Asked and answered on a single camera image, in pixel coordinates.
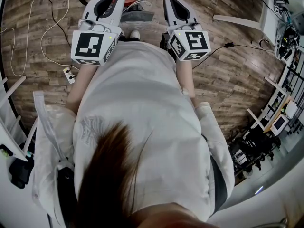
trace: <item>black pants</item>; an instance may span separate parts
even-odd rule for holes
[[[120,36],[118,41],[139,41],[138,38],[132,37],[132,38],[126,38],[125,36]]]

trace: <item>wire bundle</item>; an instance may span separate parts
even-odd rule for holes
[[[49,59],[48,57],[46,57],[46,55],[44,54],[44,51],[43,51],[43,49],[42,49],[42,39],[43,39],[43,37],[45,36],[45,34],[50,30],[50,29],[52,29],[55,25],[58,25],[60,28],[61,28],[61,26],[58,24],[61,20],[63,20],[63,18],[67,15],[67,13],[68,13],[68,10],[69,10],[69,2],[70,2],[70,0],[67,0],[67,11],[66,11],[66,13],[64,14],[64,16],[58,21],[58,22],[56,22],[55,21],[55,19],[54,19],[54,15],[53,15],[53,3],[50,1],[50,0],[48,0],[50,3],[51,3],[51,5],[52,5],[52,18],[53,18],[53,21],[55,22],[55,24],[54,25],[52,25],[50,28],[48,28],[45,32],[44,32],[44,34],[42,35],[42,37],[41,37],[41,40],[40,40],[40,48],[41,48],[41,52],[42,52],[42,54],[43,54],[43,56],[48,60],[48,61],[50,61],[50,62],[53,62],[53,63],[55,63],[55,64],[57,64],[57,65],[59,65],[59,66],[63,66],[63,67],[70,67],[70,68],[75,68],[76,70],[79,70],[77,67],[75,67],[75,66],[73,66],[72,64],[71,65],[65,65],[65,64],[60,64],[60,63],[58,63],[58,62],[55,62],[54,60],[52,60],[52,59]],[[28,16],[28,32],[27,32],[27,45],[26,45],[26,50],[25,50],[25,63],[24,63],[24,67],[23,67],[23,71],[22,71],[22,73],[20,74],[20,75],[17,75],[17,74],[15,74],[15,72],[14,72],[14,70],[13,70],[13,67],[12,67],[12,60],[13,60],[13,54],[14,54],[14,48],[15,48],[15,29],[14,28],[6,28],[5,30],[3,30],[3,31],[1,31],[0,33],[3,33],[4,31],[6,31],[7,29],[12,29],[13,30],[13,35],[14,35],[14,44],[13,44],[13,49],[12,49],[12,53],[11,53],[11,58],[10,58],[10,67],[11,67],[11,70],[12,70],[12,72],[13,72],[13,74],[15,75],[15,76],[22,76],[23,74],[24,74],[24,71],[25,71],[25,68],[26,68],[26,65],[27,65],[27,58],[28,58],[28,45],[29,45],[29,25],[30,25],[30,16],[31,16],[31,13],[32,13],[32,7],[33,7],[33,3],[35,2],[35,0],[33,0],[32,1],[32,3],[31,3],[31,5],[30,5],[30,10],[29,10],[29,16]]]
[[[152,4],[150,2],[148,2],[147,0],[138,0],[138,1],[135,1],[134,3],[132,3],[129,7],[127,7],[124,11],[126,12],[130,7],[136,5],[136,4],[139,4],[139,3],[145,3],[147,6],[152,6]]]

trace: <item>shoe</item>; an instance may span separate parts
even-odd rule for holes
[[[138,30],[133,30],[133,31],[131,32],[130,38],[137,38],[137,39],[140,39],[139,31],[138,31]]]

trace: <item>electrical outlet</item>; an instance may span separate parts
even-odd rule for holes
[[[70,84],[73,84],[75,82],[75,77],[72,75],[71,70],[69,71],[69,69],[69,67],[66,67],[65,69],[63,69],[63,72],[65,73],[68,82]]]

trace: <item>wooden floor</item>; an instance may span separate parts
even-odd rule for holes
[[[25,46],[28,29],[29,8],[32,0],[6,0],[2,28],[13,27],[16,45],[13,68],[20,74],[25,63]],[[52,0],[54,17],[62,17],[67,9],[67,0]],[[166,30],[163,14],[163,0],[148,0],[153,6],[144,8],[155,12],[150,23],[124,23],[122,28],[128,34],[138,29],[141,39],[159,45],[161,34]],[[212,49],[225,43],[234,42],[250,46],[258,41],[262,33],[255,29],[212,19],[214,14],[231,15],[258,21],[262,2],[260,0],[185,0],[196,10],[199,22],[208,31]],[[70,10],[60,25],[68,34],[71,42],[73,30],[78,29],[78,20],[82,17],[84,6],[78,0],[70,0]],[[51,6],[46,0],[36,0],[33,4],[28,37],[28,58],[25,69],[26,81],[16,90],[12,99],[23,124],[30,128],[37,113],[32,93],[44,90],[47,104],[64,104],[71,89],[66,80],[63,67],[48,62],[40,49],[42,34],[53,25]],[[46,55],[63,64],[70,63],[70,47],[62,31],[56,26],[43,40]],[[1,50],[5,76],[11,86],[19,77],[13,75],[10,68],[10,56],[13,46],[12,31],[1,36]],[[230,130],[247,123],[246,109],[259,114],[261,107],[269,99],[272,86],[263,79],[265,76],[277,80],[283,70],[283,63],[267,52],[246,47],[223,48],[214,53],[203,64],[194,69],[194,82],[197,99],[211,104],[217,121],[226,137]]]

